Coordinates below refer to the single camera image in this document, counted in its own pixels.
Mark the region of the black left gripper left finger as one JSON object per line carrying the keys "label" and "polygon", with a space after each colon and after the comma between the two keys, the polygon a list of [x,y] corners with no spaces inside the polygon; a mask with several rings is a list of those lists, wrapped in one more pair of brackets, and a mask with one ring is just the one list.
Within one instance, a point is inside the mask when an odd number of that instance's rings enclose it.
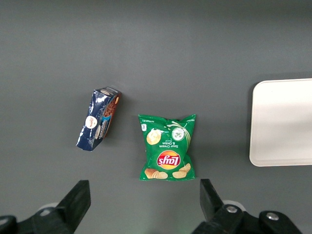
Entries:
{"label": "black left gripper left finger", "polygon": [[73,234],[91,205],[90,184],[80,180],[55,207],[38,210],[18,222],[13,215],[0,217],[2,234]]}

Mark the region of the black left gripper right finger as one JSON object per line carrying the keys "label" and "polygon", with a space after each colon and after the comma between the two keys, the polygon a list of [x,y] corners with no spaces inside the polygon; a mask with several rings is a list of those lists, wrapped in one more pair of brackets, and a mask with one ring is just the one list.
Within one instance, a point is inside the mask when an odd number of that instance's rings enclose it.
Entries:
{"label": "black left gripper right finger", "polygon": [[288,216],[262,211],[258,217],[221,200],[209,179],[200,180],[200,206],[205,216],[194,234],[300,234]]}

